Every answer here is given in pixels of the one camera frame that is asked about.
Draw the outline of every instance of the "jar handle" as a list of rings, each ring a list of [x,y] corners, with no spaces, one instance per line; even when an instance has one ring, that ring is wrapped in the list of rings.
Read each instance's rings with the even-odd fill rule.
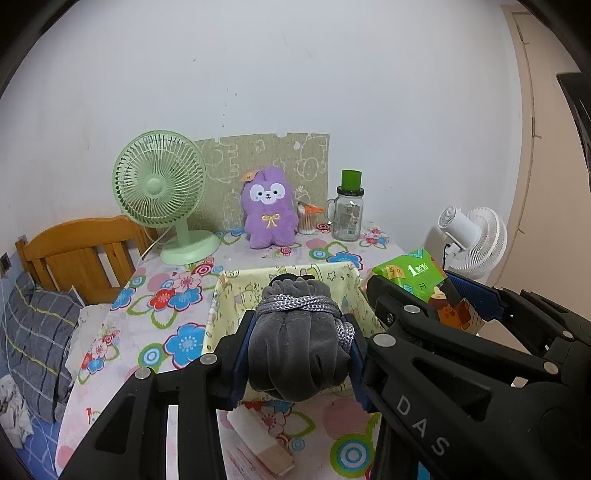
[[[335,210],[336,199],[328,199],[328,201],[326,202],[326,220],[329,225],[335,221]]]

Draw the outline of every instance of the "wall socket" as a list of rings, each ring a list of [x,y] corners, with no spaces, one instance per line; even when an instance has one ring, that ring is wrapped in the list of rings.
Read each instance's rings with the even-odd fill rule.
[[[0,257],[0,277],[3,277],[10,267],[10,257],[7,253],[4,253],[4,255]]]

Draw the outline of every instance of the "stuffed animal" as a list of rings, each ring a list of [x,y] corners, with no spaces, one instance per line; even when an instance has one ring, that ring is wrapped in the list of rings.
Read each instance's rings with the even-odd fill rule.
[[[250,247],[293,245],[298,217],[293,211],[293,191],[283,170],[269,167],[248,180],[241,203],[246,213],[244,230],[250,235]]]

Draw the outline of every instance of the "silver bolt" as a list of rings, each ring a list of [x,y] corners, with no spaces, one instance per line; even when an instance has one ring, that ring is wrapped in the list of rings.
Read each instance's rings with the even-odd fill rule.
[[[134,375],[135,378],[138,378],[139,380],[145,380],[146,378],[148,378],[150,376],[150,373],[152,373],[152,369],[148,368],[148,367],[139,367]]]
[[[419,307],[417,307],[416,305],[405,305],[404,311],[409,312],[409,313],[420,313],[421,309]]]
[[[217,362],[217,355],[215,353],[206,353],[205,355],[201,356],[199,361],[203,365],[213,365],[215,362]]]
[[[385,348],[396,345],[396,339],[387,333],[379,333],[374,336],[374,343]]]
[[[544,370],[546,370],[550,375],[558,374],[558,367],[552,362],[544,362]]]

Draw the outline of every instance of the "embroidered bow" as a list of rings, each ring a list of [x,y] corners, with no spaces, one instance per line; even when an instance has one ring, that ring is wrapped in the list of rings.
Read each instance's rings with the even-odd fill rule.
[[[275,223],[275,220],[279,220],[280,218],[281,218],[281,216],[279,215],[279,213],[274,213],[273,215],[263,215],[261,217],[261,220],[263,222],[268,222],[267,228],[271,228],[272,226],[277,226],[277,224]]]

